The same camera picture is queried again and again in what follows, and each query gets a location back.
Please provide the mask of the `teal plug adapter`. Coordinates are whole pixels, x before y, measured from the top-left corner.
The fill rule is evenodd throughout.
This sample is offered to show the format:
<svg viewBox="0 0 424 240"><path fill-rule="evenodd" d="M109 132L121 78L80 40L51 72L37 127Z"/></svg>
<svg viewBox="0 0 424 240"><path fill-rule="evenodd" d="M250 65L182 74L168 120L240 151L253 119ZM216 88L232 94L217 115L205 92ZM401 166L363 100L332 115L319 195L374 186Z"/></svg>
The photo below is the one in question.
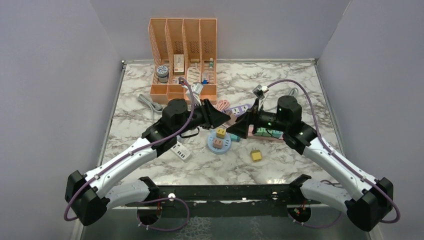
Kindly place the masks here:
<svg viewBox="0 0 424 240"><path fill-rule="evenodd" d="M283 135L282 131L278 131L278 130L273 130L272 131L272 136L277 138L277 139L281 139Z"/></svg>
<svg viewBox="0 0 424 240"><path fill-rule="evenodd" d="M234 142L239 142L240 139L241 139L239 136L232 134L232 133L230 133L229 136L230 136L230 139Z"/></svg>

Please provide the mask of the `green plug adapter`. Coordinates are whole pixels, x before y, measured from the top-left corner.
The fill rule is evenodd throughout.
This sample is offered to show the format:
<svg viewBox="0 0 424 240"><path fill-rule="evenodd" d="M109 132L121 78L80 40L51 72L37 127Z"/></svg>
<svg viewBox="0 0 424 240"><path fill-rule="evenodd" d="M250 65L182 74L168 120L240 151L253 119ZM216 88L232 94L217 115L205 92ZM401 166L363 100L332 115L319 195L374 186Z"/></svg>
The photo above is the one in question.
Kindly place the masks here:
<svg viewBox="0 0 424 240"><path fill-rule="evenodd" d="M265 131L267 132L267 134L269 135L269 137L274 138L274 135L273 135L272 131L270 131L269 129L265 129Z"/></svg>
<svg viewBox="0 0 424 240"><path fill-rule="evenodd" d="M254 135L255 136L260 136L260 137L262 137L263 136L263 134L264 134L264 132L265 132L265 130L263 129L263 128L257 128L256 129L256 132L254 133Z"/></svg>

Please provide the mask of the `pink plug adapter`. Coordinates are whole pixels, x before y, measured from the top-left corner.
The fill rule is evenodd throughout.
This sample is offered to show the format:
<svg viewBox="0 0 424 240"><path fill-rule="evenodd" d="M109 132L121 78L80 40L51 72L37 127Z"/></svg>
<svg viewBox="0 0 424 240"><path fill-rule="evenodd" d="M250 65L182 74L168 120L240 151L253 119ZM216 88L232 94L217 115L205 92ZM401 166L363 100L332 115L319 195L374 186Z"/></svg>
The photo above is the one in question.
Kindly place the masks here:
<svg viewBox="0 0 424 240"><path fill-rule="evenodd" d="M214 138L213 141L212 141L212 146L215 149L222 149L222 147L223 147L223 140L220 139L220 138Z"/></svg>

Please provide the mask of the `yellow plug adapter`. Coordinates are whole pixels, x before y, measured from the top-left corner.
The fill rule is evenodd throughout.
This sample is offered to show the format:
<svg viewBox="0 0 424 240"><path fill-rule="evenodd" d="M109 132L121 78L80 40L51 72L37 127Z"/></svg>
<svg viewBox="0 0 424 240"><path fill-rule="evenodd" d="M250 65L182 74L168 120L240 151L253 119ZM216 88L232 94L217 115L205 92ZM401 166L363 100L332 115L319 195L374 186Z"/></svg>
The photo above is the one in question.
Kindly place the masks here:
<svg viewBox="0 0 424 240"><path fill-rule="evenodd" d="M220 139L225 139L226 133L227 133L226 129L224 129L224 128L217 128L216 131L215 131L216 137L220 138Z"/></svg>
<svg viewBox="0 0 424 240"><path fill-rule="evenodd" d="M250 157L253 162L259 162L263 159L262 153L259 149L253 149L250 152Z"/></svg>

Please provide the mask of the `teal plug adapter front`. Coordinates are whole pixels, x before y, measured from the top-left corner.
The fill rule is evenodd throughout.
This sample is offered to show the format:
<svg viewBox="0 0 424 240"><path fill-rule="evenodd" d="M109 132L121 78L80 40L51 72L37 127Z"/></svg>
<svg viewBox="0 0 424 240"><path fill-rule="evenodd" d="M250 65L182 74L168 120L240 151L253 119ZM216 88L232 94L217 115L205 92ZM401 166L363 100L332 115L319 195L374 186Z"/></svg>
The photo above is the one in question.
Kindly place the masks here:
<svg viewBox="0 0 424 240"><path fill-rule="evenodd" d="M272 136L277 138L277 139L281 139L283 135L282 131L278 131L278 130L273 130L272 131Z"/></svg>

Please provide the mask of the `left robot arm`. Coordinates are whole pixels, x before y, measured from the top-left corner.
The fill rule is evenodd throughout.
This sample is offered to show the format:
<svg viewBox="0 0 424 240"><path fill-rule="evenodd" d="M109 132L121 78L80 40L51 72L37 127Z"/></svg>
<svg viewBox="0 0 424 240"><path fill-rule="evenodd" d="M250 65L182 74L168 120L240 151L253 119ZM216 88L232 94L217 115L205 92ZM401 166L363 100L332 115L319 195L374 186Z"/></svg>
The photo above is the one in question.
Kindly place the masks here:
<svg viewBox="0 0 424 240"><path fill-rule="evenodd" d="M84 174L76 170L68 176L64 219L79 219L89 226L109 209L136 202L152 205L159 189L149 177L128 184L118 184L119 181L174 147L182 133L196 128L215 129L228 120L230 116L217 110L208 99L191 109L184 99L169 101L161 118L124 152Z"/></svg>

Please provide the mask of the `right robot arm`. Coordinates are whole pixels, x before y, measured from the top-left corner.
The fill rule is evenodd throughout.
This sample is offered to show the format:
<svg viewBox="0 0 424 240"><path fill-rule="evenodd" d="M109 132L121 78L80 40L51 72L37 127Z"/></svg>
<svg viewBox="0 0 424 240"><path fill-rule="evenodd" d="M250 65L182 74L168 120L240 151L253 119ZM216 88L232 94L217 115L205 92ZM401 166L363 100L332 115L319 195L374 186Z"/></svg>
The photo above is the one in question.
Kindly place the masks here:
<svg viewBox="0 0 424 240"><path fill-rule="evenodd" d="M308 176L299 177L299 184L288 190L292 202L300 204L308 199L326 204L345 213L356 227L366 232L382 223L393 209L393 183L385 177L377 179L366 173L337 152L312 126L302 121L302 106L295 97L280 97L275 113L264 111L256 100L227 132L246 139L250 126L255 130L282 132L287 146L318 164L342 186L339 189Z"/></svg>

